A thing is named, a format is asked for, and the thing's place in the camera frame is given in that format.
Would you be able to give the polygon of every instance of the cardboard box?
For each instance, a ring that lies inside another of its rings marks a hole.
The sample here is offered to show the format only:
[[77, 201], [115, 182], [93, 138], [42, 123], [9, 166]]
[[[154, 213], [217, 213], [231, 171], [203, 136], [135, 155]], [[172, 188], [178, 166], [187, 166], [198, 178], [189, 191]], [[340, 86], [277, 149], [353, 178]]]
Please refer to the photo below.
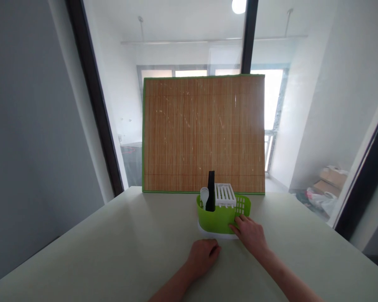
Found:
[[316, 184], [314, 184], [314, 189], [319, 193], [323, 194], [325, 192], [332, 193], [336, 197], [339, 197], [340, 195], [340, 189], [332, 186], [331, 184], [324, 182], [323, 180], [318, 181]]
[[347, 171], [338, 169], [334, 166], [327, 166], [323, 168], [319, 176], [325, 182], [341, 190], [346, 182], [347, 175]]

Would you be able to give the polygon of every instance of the white spoon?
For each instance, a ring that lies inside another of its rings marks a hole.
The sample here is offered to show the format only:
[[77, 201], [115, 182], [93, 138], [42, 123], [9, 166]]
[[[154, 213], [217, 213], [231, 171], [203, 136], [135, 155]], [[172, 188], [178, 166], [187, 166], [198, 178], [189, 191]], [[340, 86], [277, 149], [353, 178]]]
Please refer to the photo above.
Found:
[[209, 199], [209, 189], [205, 187], [200, 190], [200, 200], [203, 202], [203, 210], [206, 209], [207, 199]]

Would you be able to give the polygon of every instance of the green fabric border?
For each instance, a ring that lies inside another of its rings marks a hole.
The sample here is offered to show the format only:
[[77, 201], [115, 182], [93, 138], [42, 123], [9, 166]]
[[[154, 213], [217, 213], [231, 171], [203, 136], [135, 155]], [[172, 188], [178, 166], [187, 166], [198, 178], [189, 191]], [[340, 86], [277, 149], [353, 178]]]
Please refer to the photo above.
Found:
[[[265, 75], [259, 75], [259, 74], [238, 74], [238, 75], [208, 75], [208, 76], [204, 76], [204, 77], [197, 77], [197, 76], [193, 76], [193, 77], [179, 77], [179, 78], [232, 78], [232, 77], [238, 77], [238, 76], [262, 76], [262, 77], [265, 77]], [[157, 79], [157, 80], [160, 80], [160, 79], [176, 79], [177, 77], [167, 77], [167, 78], [144, 78], [144, 84], [143, 84], [143, 139], [142, 139], [142, 192], [143, 193], [177, 193], [177, 194], [198, 194], [199, 192], [184, 192], [184, 191], [148, 191], [148, 190], [145, 190], [144, 189], [144, 184], [145, 184], [145, 181], [144, 181], [144, 151], [145, 151], [145, 148], [144, 148], [144, 122], [145, 122], [145, 103], [146, 103], [146, 80], [147, 79]], [[245, 193], [245, 192], [234, 192], [235, 194], [243, 194], [243, 195], [265, 195], [265, 192], [264, 193]]]

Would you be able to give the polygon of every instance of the hand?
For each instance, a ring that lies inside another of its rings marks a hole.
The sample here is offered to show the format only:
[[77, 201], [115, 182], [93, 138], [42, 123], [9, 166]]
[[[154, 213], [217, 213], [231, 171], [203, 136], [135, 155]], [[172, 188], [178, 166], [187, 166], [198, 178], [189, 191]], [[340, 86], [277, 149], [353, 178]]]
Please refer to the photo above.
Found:
[[261, 258], [270, 252], [263, 227], [242, 214], [239, 217], [235, 217], [235, 222], [238, 228], [230, 224], [231, 230], [238, 236], [239, 240], [242, 241], [256, 260], [260, 261]]
[[218, 246], [216, 239], [202, 239], [193, 243], [183, 266], [192, 282], [209, 271], [220, 251], [221, 246]]

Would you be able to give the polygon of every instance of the green plastic basket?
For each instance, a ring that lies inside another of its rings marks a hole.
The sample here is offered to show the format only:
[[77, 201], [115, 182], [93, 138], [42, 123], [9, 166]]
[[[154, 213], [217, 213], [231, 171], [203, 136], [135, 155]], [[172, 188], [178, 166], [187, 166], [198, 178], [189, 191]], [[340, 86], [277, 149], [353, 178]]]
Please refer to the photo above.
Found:
[[248, 217], [251, 211], [251, 201], [248, 197], [237, 194], [235, 197], [235, 208], [216, 206], [214, 212], [208, 212], [203, 210], [203, 202], [200, 200], [200, 195], [198, 195], [196, 203], [200, 227], [209, 233], [234, 234], [228, 225], [236, 225], [234, 222], [234, 218], [236, 216], [244, 214], [246, 217]]

